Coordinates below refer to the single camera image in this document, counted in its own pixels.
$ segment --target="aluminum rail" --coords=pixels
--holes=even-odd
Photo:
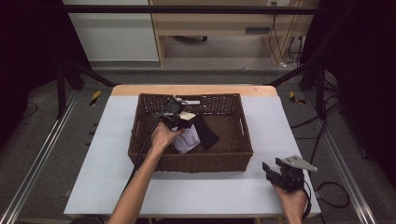
[[[39,10],[67,13],[176,13],[176,14],[276,14],[318,15],[333,14],[336,10],[325,7],[244,7],[244,6],[94,6],[64,5],[41,6]]]
[[[18,189],[11,203],[8,205],[7,210],[0,217],[1,224],[13,224],[17,220],[18,214],[22,210],[26,199],[32,191],[35,182],[37,181],[38,176],[40,175],[41,170],[43,169],[47,161],[47,158],[49,157],[56,141],[58,140],[59,134],[64,128],[64,125],[69,118],[71,111],[73,110],[78,95],[79,91],[72,91],[64,115],[60,119],[57,119],[55,121],[52,130],[50,131],[46,141],[38,152],[38,155],[35,158],[32,166],[30,167],[29,172],[23,179],[20,188]]]

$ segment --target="wooden table edge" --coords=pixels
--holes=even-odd
[[[239,93],[245,96],[277,96],[273,86],[256,85],[119,85],[114,87],[111,96],[154,94],[218,94]]]

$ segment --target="black cable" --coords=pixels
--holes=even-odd
[[[35,104],[35,103],[33,103],[33,102],[28,102],[28,104],[34,105],[34,106],[35,106],[35,110],[34,110],[32,113],[30,113],[29,115],[27,115],[27,116],[25,116],[25,117],[23,117],[23,118],[21,118],[21,119],[27,119],[27,118],[31,117],[31,116],[37,111],[37,109],[38,109],[38,105]]]
[[[314,161],[315,154],[317,153],[317,149],[318,149],[318,144],[319,144],[320,137],[323,135],[324,130],[326,129],[326,127],[327,127],[327,121],[324,120],[323,123],[322,123],[322,126],[321,126],[321,128],[320,128],[320,132],[319,132],[319,135],[318,135],[318,139],[317,139],[317,141],[315,142],[314,151],[312,152],[312,155],[311,155],[311,160],[309,161],[309,163],[311,163],[311,164],[312,164],[312,162]]]
[[[300,36],[299,39],[300,39],[300,47],[298,48],[298,65],[300,66],[300,60],[303,56],[303,37]]]
[[[335,207],[335,208],[346,208],[346,207],[349,206],[349,204],[350,204],[350,197],[349,197],[349,194],[347,193],[347,190],[344,188],[344,186],[342,186],[342,185],[340,185],[340,184],[338,184],[338,183],[336,183],[336,182],[326,181],[326,182],[323,182],[322,184],[319,185],[319,187],[317,188],[317,191],[320,191],[321,188],[322,188],[323,186],[325,186],[325,185],[335,185],[335,186],[339,187],[339,188],[345,193],[345,195],[346,195],[346,202],[343,203],[343,204],[330,203],[329,201],[326,201],[325,199],[323,199],[323,196],[321,195],[321,198],[320,198],[320,199],[321,199],[324,203],[328,204],[329,206]]]
[[[324,90],[326,91],[326,92],[330,92],[330,93],[332,93],[332,94],[338,94],[339,92],[338,91],[335,91],[333,88],[331,88],[330,86],[328,86],[328,85],[324,85]]]
[[[290,41],[290,44],[289,44],[289,48],[288,48],[288,54],[289,54],[290,58],[294,58],[293,56],[291,56],[291,52],[290,52],[291,44],[293,43],[293,41],[294,41],[294,36],[291,38],[291,41]]]
[[[309,188],[308,183],[307,183],[306,181],[304,181],[304,182],[305,182],[305,184],[308,186],[309,195],[308,195],[308,193],[306,192],[305,188],[303,188],[303,192],[304,192],[304,194],[305,194],[306,199],[308,200],[308,202],[307,202],[305,211],[304,211],[304,213],[303,213],[303,218],[302,218],[302,220],[304,220],[304,219],[309,215],[309,212],[311,212],[311,207],[312,207],[312,203],[311,203],[312,191],[311,191],[311,188]]]
[[[276,22],[276,14],[274,14],[273,27],[272,27],[272,30],[271,30],[271,31],[274,31],[276,43],[277,43],[277,46],[278,46],[278,48],[279,48],[279,55],[280,55],[280,58],[281,58],[285,63],[292,63],[292,62],[289,62],[289,61],[285,60],[285,59],[283,58],[283,56],[282,56],[282,53],[281,53],[281,52],[282,52],[282,49],[281,49],[281,47],[280,47],[279,39],[277,38],[277,34],[276,34],[275,22]]]
[[[328,97],[328,98],[325,100],[325,103],[327,103],[327,101],[330,100],[330,99],[332,99],[333,97],[336,97],[336,96],[333,95],[333,96]],[[340,103],[335,103],[334,105],[332,105],[332,106],[330,106],[329,108],[327,108],[327,109],[326,109],[326,115],[330,115],[330,114],[331,114],[335,109],[337,109],[339,106],[341,106]],[[299,128],[299,127],[301,127],[301,126],[304,126],[305,124],[308,124],[308,123],[311,123],[311,122],[315,121],[315,120],[318,119],[318,118],[319,118],[319,116],[315,116],[315,117],[313,117],[312,119],[309,119],[309,120],[304,121],[303,123],[290,126],[290,128],[291,128],[291,129]]]
[[[148,135],[146,136],[145,141],[143,142],[142,147],[140,148],[139,154],[137,155],[137,160],[136,163],[134,165],[134,169],[132,170],[131,176],[129,176],[128,182],[125,185],[125,188],[122,192],[124,192],[126,190],[126,188],[128,187],[129,183],[131,182],[131,180],[134,178],[134,174],[136,173],[136,171],[139,169],[140,167],[140,161],[141,161],[141,157],[143,154],[143,150],[146,147],[147,142],[149,141],[152,133],[154,132],[155,128],[157,128],[158,123],[161,121],[160,118],[157,119],[157,121],[155,121],[155,123],[152,125],[151,130],[149,131]]]
[[[294,139],[297,139],[297,140],[312,140],[312,139],[317,139],[317,137],[304,137],[304,138],[297,137],[297,138],[294,138]]]
[[[274,30],[274,27],[275,27],[275,18],[274,18],[274,21],[273,21],[272,29],[271,29],[270,34],[269,34],[269,37],[268,37],[268,45],[270,46],[270,49],[271,49],[271,51],[273,52],[273,55],[274,55],[276,64],[280,64],[279,61],[277,60],[277,57],[275,56],[274,49],[272,48],[272,45],[271,45],[271,35],[272,35],[273,30]]]
[[[321,213],[319,213],[319,216],[320,216],[320,219],[322,220],[322,223],[323,223],[323,224],[326,224],[326,221],[324,220],[323,215],[322,215]]]

